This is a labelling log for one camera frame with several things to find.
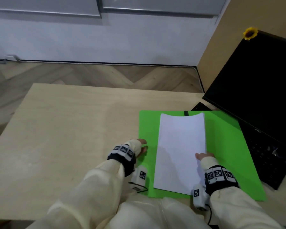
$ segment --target desk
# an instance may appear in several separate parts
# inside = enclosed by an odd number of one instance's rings
[[[202,96],[34,84],[0,137],[0,219],[46,214],[116,144],[138,137],[140,110],[190,110],[198,102],[215,109]],[[261,205],[286,225],[286,178],[267,194]]]

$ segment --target sunflower decoration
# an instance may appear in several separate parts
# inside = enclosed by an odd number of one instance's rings
[[[250,40],[258,35],[258,29],[254,27],[249,27],[248,29],[245,30],[243,35],[245,40]]]

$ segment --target green mat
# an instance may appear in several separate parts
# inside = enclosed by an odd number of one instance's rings
[[[188,113],[193,116],[201,112],[205,114],[207,151],[214,153],[219,164],[233,173],[244,192],[254,200],[265,201],[264,189],[237,120],[222,111],[189,111]],[[140,111],[139,138],[147,140],[148,145],[148,152],[138,158],[137,162],[148,170],[146,178],[148,192],[142,194],[152,198],[190,198],[186,194],[153,188],[162,113],[184,116],[183,111]]]

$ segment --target black keyboard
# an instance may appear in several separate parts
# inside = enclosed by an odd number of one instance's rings
[[[192,111],[211,111],[211,109],[199,102]],[[276,156],[276,151],[279,149],[276,142],[247,123],[239,121],[239,124],[259,179],[277,190],[286,175],[286,163],[284,158]]]

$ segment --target black wristband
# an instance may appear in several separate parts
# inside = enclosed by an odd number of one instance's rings
[[[227,187],[238,187],[239,184],[233,174],[221,165],[209,168],[205,173],[206,193],[212,195],[215,191]]]
[[[122,144],[114,147],[109,154],[107,160],[114,159],[124,166],[125,177],[129,176],[134,171],[134,164],[137,159],[135,153],[130,149],[127,144]]]

